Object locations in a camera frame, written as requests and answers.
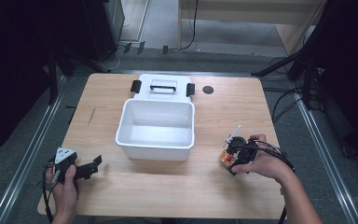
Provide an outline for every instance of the metal rail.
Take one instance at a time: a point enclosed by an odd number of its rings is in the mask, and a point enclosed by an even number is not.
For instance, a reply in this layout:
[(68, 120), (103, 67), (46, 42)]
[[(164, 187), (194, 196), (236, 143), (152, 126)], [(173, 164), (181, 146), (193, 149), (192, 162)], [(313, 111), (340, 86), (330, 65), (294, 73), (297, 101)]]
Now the metal rail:
[(48, 106), (48, 109), (44, 117), (42, 118), (42, 121), (40, 122), (34, 134), (34, 137), (20, 162), (19, 168), (17, 169), (16, 173), (11, 179), (10, 184), (7, 186), (4, 196), (0, 202), (0, 224), (6, 223), (11, 208), (13, 207), (14, 202), (16, 202), (21, 187), (25, 182), (25, 179), (34, 162), (34, 158), (37, 155), (37, 152), (39, 151), (43, 139), (48, 131), (48, 127), (50, 126), (50, 123), (54, 118), (57, 108), (60, 105), (63, 89), (65, 88), (66, 84), (67, 84), (67, 78), (61, 77), (59, 82), (60, 92), (54, 103)]
[[(298, 93), (296, 93), (295, 98), (296, 100), (299, 100), (301, 97)], [(336, 192), (337, 198), (339, 200), (339, 203), (341, 204), (342, 210), (348, 220), (348, 223), (358, 224), (358, 211), (353, 202), (353, 198), (338, 168), (336, 167), (333, 158), (330, 155), (329, 149), (324, 141), (324, 138), (322, 137), (321, 132), (319, 131), (318, 125), (316, 124), (312, 113), (309, 112), (309, 110), (301, 101), (299, 101), (298, 107), (300, 109), (302, 117), (307, 124), (307, 127), (310, 131), (310, 135), (313, 139), (313, 142), (315, 143), (322, 163), (324, 164), (324, 169), (327, 172), (328, 177), (330, 178), (330, 182), (333, 186), (334, 191)]]

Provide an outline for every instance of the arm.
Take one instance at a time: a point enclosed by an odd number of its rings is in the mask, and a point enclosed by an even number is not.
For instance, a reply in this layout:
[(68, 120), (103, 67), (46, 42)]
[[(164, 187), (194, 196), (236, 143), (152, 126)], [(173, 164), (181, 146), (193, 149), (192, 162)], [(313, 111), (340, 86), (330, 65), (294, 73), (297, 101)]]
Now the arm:
[[(77, 191), (74, 184), (76, 168), (71, 165), (65, 173), (64, 184), (58, 183), (53, 190), (53, 196), (56, 206), (56, 214), (53, 224), (70, 224), (73, 223), (77, 210)], [(52, 168), (46, 172), (46, 180), (51, 183), (53, 179)]]
[[(252, 135), (250, 139), (267, 142), (264, 134)], [(232, 171), (235, 173), (255, 172), (273, 178), (281, 184), (289, 223), (322, 223), (301, 181), (283, 161), (263, 151), (258, 151), (254, 161), (236, 165)]]

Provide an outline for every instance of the white lid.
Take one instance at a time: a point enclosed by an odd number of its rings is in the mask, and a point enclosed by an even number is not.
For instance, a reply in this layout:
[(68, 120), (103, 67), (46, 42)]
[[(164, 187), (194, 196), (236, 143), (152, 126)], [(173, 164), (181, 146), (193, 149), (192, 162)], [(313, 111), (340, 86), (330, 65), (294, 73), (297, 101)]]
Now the white lid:
[(191, 102), (186, 96), (190, 77), (141, 74), (139, 80), (142, 81), (141, 89), (135, 93), (134, 99)]

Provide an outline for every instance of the black circular sticker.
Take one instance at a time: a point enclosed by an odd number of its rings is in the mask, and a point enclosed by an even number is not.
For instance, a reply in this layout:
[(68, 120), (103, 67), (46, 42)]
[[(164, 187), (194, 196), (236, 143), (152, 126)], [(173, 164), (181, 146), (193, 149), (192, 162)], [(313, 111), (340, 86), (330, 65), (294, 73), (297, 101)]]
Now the black circular sticker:
[(211, 86), (204, 86), (204, 88), (202, 88), (202, 91), (206, 94), (212, 94), (213, 88)]

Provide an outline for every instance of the wooden table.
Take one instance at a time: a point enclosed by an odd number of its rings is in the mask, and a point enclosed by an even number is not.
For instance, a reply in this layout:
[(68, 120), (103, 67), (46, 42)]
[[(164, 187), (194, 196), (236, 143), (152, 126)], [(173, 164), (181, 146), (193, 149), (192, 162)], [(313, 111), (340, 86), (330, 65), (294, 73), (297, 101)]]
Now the wooden table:
[[(62, 147), (76, 150), (77, 164), (102, 155), (99, 172), (81, 180), (78, 214), (118, 217), (276, 218), (284, 201), (273, 179), (231, 175), (219, 163), (222, 143), (234, 131), (278, 140), (261, 83), (248, 77), (190, 77), (195, 146), (188, 161), (129, 159), (115, 142), (124, 102), (136, 75), (93, 74), (81, 96)], [(204, 86), (214, 92), (205, 94)], [(43, 199), (38, 212), (45, 214)]]

